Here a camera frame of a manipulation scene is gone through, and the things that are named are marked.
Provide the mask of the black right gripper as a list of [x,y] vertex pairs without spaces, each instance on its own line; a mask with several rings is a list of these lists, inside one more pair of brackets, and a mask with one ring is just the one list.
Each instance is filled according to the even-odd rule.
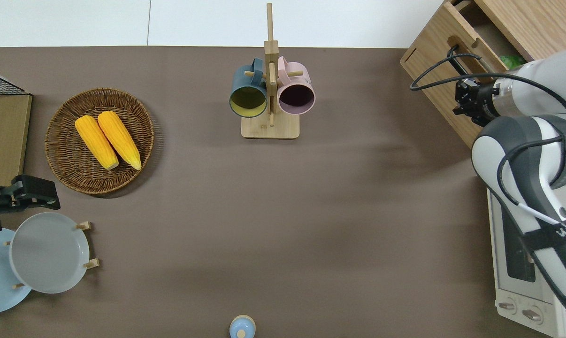
[[494,83],[481,83],[474,78],[465,78],[456,82],[456,98],[471,99],[473,86],[474,101],[457,101],[454,114],[470,117],[472,122],[484,128],[497,118],[497,110],[493,102],[497,88]]

